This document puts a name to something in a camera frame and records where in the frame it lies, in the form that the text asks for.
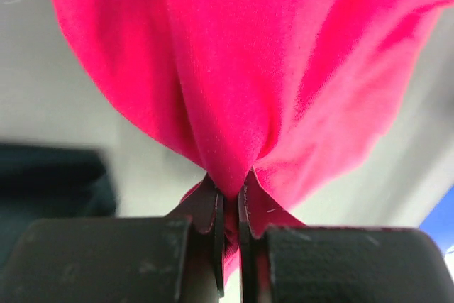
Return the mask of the black t-shirt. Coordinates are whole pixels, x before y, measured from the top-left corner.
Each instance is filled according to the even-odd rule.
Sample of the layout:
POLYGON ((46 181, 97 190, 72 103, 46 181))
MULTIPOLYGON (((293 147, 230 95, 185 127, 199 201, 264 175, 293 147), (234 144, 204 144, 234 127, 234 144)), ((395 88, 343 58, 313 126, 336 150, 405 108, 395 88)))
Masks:
POLYGON ((38 219, 114 216, 109 171, 90 149, 1 144, 1 263, 38 219))

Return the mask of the pink red t-shirt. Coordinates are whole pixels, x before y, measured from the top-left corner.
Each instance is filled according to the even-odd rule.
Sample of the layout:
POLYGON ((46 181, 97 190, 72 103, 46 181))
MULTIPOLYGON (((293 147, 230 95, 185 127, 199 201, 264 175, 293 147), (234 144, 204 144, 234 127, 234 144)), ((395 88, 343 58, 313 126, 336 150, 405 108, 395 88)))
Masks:
POLYGON ((228 198, 289 209, 370 152, 453 0, 52 0, 109 102, 228 198))

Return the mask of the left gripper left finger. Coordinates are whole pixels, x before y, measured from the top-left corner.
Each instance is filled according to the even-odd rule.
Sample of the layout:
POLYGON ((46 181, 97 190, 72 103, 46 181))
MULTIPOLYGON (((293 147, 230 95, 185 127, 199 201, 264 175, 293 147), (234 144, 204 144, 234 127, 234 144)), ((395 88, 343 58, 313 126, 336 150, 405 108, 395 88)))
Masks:
POLYGON ((205 177, 168 215, 44 219, 1 276, 2 302, 218 302, 224 198, 205 177))

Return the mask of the blue folder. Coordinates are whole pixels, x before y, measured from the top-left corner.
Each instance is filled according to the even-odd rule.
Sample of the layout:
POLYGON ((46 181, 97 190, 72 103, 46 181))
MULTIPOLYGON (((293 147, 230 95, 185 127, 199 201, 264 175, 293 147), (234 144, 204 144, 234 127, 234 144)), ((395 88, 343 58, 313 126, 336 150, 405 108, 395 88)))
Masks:
POLYGON ((443 255, 453 252, 453 187, 435 205, 419 229, 429 235, 443 255))

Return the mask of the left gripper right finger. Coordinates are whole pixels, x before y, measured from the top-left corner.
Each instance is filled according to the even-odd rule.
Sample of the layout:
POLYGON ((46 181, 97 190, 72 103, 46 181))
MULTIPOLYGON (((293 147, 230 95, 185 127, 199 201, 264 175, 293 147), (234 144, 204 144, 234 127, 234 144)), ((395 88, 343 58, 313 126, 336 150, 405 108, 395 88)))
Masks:
POLYGON ((452 302, 435 243, 411 228, 306 226, 250 171, 238 195, 244 302, 452 302))

